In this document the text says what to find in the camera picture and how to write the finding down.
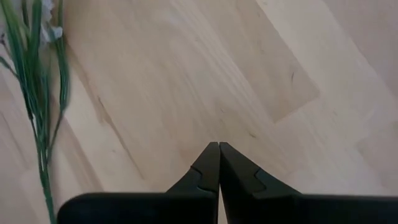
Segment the green plant stem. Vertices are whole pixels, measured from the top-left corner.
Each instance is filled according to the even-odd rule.
[[[51,224],[56,224],[57,219],[53,206],[49,167],[60,123],[68,104],[69,69],[64,38],[61,37],[55,40],[52,29],[49,29],[54,41],[53,46],[57,53],[60,75],[59,114],[55,128],[51,132],[51,69],[44,68],[39,55],[42,0],[33,0],[31,23],[27,13],[27,0],[22,0],[23,22],[21,21],[21,16],[16,14],[10,0],[0,0],[0,5],[6,20],[8,41],[8,45],[5,41],[2,41],[1,44],[10,56],[14,69],[2,57],[0,57],[0,63],[9,69],[19,81],[27,115],[34,134],[38,172],[45,204],[49,212],[49,220]],[[60,0],[58,10],[58,25],[60,27],[63,24],[62,8],[63,1]]]

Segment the wooden floor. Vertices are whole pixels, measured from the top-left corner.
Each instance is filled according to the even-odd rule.
[[[210,141],[301,192],[398,194],[396,0],[66,4],[57,208],[167,190]],[[19,86],[0,79],[0,223],[48,223]]]

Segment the green leaf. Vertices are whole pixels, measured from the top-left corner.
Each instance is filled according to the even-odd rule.
[[[6,59],[4,59],[2,56],[0,56],[0,63],[1,63],[6,69],[8,69],[8,70],[18,79],[18,75],[14,72],[14,70],[13,70],[12,67],[8,64],[8,62],[6,61]]]

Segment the white flower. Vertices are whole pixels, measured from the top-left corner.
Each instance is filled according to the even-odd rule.
[[[55,39],[59,39],[62,36],[63,30],[61,27],[54,27],[49,25],[52,19],[52,10],[55,7],[53,0],[41,0],[42,1],[42,25],[41,25],[41,37],[40,37],[40,45],[44,46],[47,43],[53,41],[50,38],[49,29],[52,29],[54,33]],[[27,8],[28,14],[32,15],[32,2],[33,0],[27,0]],[[18,15],[22,15],[22,1],[21,0],[12,0],[12,4],[16,13]],[[5,21],[3,18],[0,18],[0,36],[5,32]]]
[[[58,39],[58,38],[60,38],[62,36],[62,31],[63,31],[62,27],[50,26],[50,27],[46,28],[46,26],[44,26],[42,24],[42,28],[41,28],[41,30],[42,30],[42,40],[41,41],[44,41],[45,43],[49,43],[49,42],[53,41],[51,39],[51,35],[49,34],[49,32],[50,32],[49,29],[51,29],[52,32],[54,33],[55,39]]]

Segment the wood grain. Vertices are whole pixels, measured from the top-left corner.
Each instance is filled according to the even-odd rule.
[[[302,192],[398,192],[391,0],[66,4],[57,208],[83,192],[165,191],[210,141]],[[48,223],[18,83],[0,72],[0,223]]]

